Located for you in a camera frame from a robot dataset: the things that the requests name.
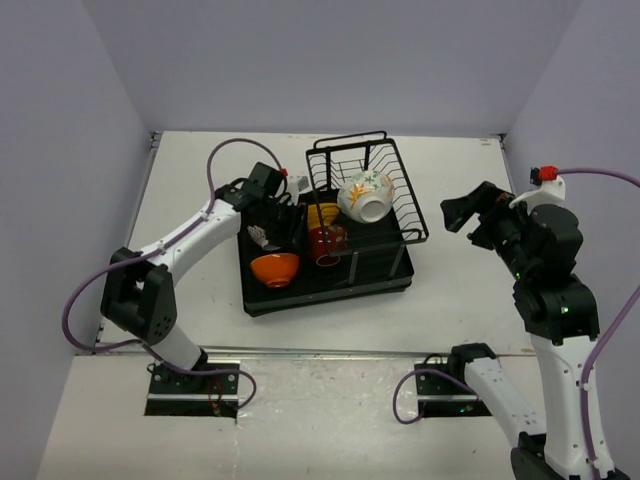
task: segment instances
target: red connector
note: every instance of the red connector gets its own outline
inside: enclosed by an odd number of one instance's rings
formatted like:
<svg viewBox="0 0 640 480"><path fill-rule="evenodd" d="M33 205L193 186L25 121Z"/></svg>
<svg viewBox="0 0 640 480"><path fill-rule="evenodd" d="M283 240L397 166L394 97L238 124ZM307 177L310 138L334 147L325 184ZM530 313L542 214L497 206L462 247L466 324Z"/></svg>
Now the red connector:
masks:
<svg viewBox="0 0 640 480"><path fill-rule="evenodd" d="M534 185L542 185L542 182L549 182L558 178L558 167L547 166L531 169L530 181Z"/></svg>

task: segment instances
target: orange bowl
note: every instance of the orange bowl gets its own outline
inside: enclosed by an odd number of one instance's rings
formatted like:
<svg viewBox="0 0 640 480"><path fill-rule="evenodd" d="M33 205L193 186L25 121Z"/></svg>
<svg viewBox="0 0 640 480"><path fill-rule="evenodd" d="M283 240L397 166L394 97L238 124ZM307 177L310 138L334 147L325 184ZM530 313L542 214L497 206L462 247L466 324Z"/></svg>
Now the orange bowl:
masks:
<svg viewBox="0 0 640 480"><path fill-rule="evenodd" d="M251 262L255 277L269 288L286 287L296 276L300 257L293 253L272 253Z"/></svg>

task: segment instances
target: red cup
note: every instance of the red cup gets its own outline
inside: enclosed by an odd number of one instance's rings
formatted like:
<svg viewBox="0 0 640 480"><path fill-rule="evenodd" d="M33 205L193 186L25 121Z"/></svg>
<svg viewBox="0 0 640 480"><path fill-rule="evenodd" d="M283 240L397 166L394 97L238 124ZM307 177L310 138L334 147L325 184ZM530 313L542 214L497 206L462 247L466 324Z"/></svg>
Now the red cup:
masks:
<svg viewBox="0 0 640 480"><path fill-rule="evenodd" d="M340 261L340 257L330 257L329 252L338 252L347 249L347 231L339 225L328 225L327 241L325 242L322 227L309 230L309 243L311 244L311 258L320 267L330 267Z"/></svg>

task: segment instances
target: black tray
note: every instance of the black tray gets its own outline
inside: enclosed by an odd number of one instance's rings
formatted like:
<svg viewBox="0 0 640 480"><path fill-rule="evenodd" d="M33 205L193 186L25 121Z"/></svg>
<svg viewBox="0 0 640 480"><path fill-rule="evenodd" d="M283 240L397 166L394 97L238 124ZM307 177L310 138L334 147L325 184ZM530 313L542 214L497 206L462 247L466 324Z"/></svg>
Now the black tray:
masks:
<svg viewBox="0 0 640 480"><path fill-rule="evenodd" d="M324 191L322 196L335 201L337 190ZM302 195L300 202L313 205L313 194ZM401 235L393 210L379 222L364 225L340 213L335 224L346 228L347 236L362 238L363 233ZM267 288L251 272L249 264L267 252L258 247L243 224L238 234L240 278L244 310L252 317L293 307L313 305L344 298L354 298L386 292L402 292L411 285L414 274L409 252L404 245L341 257L332 267L317 266L306 254L300 258L300 268L291 284L281 289Z"/></svg>

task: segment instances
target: black mounting plate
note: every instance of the black mounting plate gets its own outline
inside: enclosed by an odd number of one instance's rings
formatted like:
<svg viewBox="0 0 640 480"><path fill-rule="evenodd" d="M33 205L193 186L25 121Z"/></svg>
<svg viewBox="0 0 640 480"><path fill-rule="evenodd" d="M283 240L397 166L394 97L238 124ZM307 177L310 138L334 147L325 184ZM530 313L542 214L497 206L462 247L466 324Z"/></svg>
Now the black mounting plate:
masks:
<svg viewBox="0 0 640 480"><path fill-rule="evenodd" d="M442 363L417 363L414 369L430 368L449 374L446 356L439 357ZM424 412L423 418L491 416L482 400L470 398L469 392L436 375L416 375L416 392L418 411Z"/></svg>

